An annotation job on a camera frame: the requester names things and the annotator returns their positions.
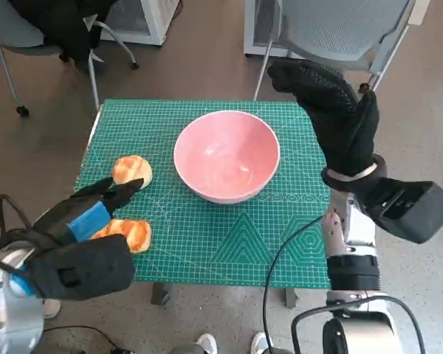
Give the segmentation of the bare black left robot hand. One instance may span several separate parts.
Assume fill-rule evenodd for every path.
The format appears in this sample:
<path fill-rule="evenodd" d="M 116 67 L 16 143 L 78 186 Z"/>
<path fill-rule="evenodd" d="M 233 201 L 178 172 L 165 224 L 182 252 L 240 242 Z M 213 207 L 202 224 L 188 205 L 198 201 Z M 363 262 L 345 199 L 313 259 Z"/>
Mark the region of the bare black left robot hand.
<path fill-rule="evenodd" d="M 109 224 L 117 209 L 129 204 L 144 181 L 115 184 L 111 177 L 101 179 L 47 210 L 32 228 L 63 245 L 87 241 Z"/>

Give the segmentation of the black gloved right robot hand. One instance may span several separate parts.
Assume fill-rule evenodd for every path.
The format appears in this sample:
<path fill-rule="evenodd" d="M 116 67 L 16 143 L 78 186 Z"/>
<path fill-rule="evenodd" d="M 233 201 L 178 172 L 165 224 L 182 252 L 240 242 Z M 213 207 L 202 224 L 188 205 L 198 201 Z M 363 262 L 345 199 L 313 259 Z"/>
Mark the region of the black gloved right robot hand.
<path fill-rule="evenodd" d="M 380 114 L 373 91 L 358 98 L 340 73 L 310 60 L 278 61 L 267 73 L 308 114 L 330 170 L 352 177 L 374 163 Z"/>

